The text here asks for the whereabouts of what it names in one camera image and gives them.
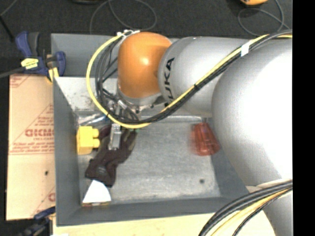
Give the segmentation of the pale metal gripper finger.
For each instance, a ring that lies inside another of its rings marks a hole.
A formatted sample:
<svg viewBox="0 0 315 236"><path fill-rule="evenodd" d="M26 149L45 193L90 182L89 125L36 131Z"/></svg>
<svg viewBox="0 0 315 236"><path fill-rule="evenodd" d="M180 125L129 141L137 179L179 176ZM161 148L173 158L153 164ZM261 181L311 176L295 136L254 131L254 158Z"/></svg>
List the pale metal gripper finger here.
<svg viewBox="0 0 315 236"><path fill-rule="evenodd" d="M120 147L121 136L122 136L121 126L115 123L111 124L108 142L109 150L117 150Z"/></svg>

